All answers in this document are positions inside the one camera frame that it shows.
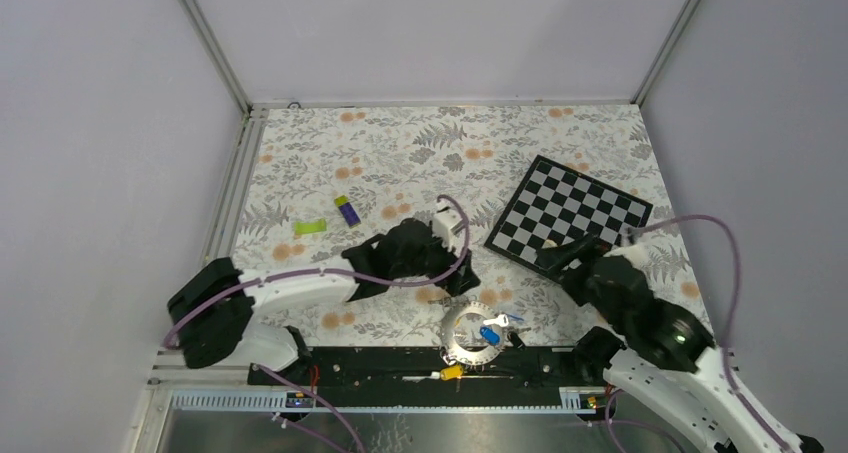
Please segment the yellow key tag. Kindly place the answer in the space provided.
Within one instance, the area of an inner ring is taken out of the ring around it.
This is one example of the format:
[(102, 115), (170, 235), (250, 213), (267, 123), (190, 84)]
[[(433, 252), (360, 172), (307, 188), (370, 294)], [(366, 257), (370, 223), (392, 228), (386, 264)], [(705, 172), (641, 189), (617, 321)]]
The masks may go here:
[(446, 368), (443, 368), (439, 372), (439, 377), (442, 381), (449, 381), (453, 379), (461, 378), (464, 373), (464, 367), (462, 364), (456, 363)]

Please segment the blue key tag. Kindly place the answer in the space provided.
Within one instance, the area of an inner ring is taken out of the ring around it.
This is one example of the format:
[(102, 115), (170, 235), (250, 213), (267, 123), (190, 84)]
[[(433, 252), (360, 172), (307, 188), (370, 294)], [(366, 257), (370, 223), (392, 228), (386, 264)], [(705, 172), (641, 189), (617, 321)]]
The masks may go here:
[(490, 346), (498, 346), (501, 343), (501, 336), (488, 325), (481, 326), (479, 328), (479, 334)]

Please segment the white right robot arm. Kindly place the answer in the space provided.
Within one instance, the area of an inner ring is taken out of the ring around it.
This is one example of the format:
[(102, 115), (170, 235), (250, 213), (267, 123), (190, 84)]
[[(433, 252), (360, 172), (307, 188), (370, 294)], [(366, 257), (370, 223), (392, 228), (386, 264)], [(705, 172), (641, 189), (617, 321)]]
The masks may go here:
[(782, 426), (742, 384), (728, 350), (684, 307), (656, 297), (645, 248), (609, 247), (598, 236), (537, 252), (537, 264), (580, 306), (594, 327), (573, 349), (583, 383), (630, 394), (703, 452), (821, 452), (815, 438)]

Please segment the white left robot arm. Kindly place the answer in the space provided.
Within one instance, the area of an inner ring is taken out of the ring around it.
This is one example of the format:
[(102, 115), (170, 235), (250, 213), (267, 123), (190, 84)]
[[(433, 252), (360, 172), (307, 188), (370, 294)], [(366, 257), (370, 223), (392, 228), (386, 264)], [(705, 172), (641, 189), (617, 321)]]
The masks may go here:
[(469, 222), (445, 209), (430, 222), (407, 218), (385, 234), (301, 269), (237, 268), (229, 257), (204, 266), (167, 303), (165, 348), (190, 369), (224, 360), (260, 364), (288, 384), (309, 374), (310, 358), (292, 327), (262, 324), (283, 310), (370, 299), (392, 288), (434, 285), (451, 296), (479, 286), (471, 267)]

